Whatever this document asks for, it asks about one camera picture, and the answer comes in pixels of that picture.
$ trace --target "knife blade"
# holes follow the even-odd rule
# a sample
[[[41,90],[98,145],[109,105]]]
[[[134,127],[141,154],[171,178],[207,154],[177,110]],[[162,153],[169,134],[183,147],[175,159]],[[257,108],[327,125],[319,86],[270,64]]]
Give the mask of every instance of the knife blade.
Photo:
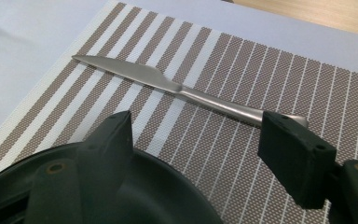
[[[182,96],[196,104],[210,107],[212,110],[228,115],[234,119],[244,121],[256,127],[261,127],[264,110],[251,108],[245,105],[238,105],[202,91],[183,86],[167,79],[155,67],[99,56],[74,55],[72,58],[147,86],[171,92],[177,96]],[[308,121],[304,117],[296,115],[283,116],[294,119],[304,127],[308,127]]]

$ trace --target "knife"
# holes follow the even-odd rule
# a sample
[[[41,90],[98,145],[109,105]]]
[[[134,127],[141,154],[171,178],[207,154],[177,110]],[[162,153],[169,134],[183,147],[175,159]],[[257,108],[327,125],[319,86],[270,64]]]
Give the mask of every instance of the knife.
[[[261,127],[264,112],[263,110],[238,105],[219,99],[202,91],[197,91],[183,86],[167,79],[157,68],[144,64],[129,63],[118,59],[99,56],[74,55],[72,58],[122,77],[129,78],[136,82],[143,83],[147,86],[161,89],[177,96],[183,96],[194,103],[210,107],[212,110],[228,115],[234,119],[244,121],[256,127]],[[308,121],[304,117],[296,115],[283,116],[294,119],[304,127],[308,127]]]

